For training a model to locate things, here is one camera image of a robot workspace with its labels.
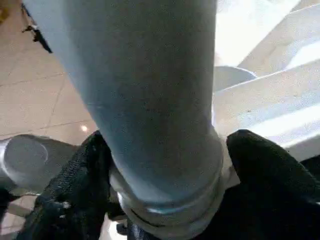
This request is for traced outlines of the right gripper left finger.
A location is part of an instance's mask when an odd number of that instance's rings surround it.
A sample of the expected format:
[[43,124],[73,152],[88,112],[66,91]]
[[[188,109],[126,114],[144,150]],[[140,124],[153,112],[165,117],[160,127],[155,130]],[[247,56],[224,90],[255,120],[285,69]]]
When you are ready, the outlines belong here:
[[97,240],[107,212],[111,151],[93,132],[45,187],[18,240]]

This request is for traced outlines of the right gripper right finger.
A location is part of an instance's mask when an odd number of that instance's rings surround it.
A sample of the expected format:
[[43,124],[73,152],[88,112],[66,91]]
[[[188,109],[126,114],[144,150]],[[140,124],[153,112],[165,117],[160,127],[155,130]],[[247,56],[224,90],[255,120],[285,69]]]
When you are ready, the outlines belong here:
[[320,158],[298,162],[246,129],[230,134],[226,145],[240,183],[225,191],[200,239],[319,239]]

